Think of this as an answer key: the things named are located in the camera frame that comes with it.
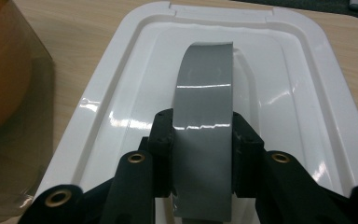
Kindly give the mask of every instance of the brown plastic container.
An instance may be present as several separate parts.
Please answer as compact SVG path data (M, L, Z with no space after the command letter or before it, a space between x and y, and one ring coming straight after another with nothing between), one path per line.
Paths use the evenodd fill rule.
M0 222L32 202L52 156L53 66L12 1L0 0Z

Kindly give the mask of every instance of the wooden surface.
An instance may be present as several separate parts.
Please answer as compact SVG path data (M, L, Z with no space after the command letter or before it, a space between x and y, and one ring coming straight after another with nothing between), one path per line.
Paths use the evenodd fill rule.
M55 62L54 148L123 17L149 0L14 0ZM271 9L223 0L174 4ZM358 19L301 11L326 32L358 107Z

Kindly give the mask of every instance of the hole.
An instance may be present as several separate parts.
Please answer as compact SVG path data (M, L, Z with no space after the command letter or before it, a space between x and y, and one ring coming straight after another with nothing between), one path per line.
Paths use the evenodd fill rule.
M67 203L72 197L72 192L69 189L58 189L52 192L45 200L47 207L58 207Z
M130 163L138 163L145 160L145 156L139 153L132 154L129 156Z
M282 153L274 153L272 154L272 159L277 162L287 163L290 161L290 158Z

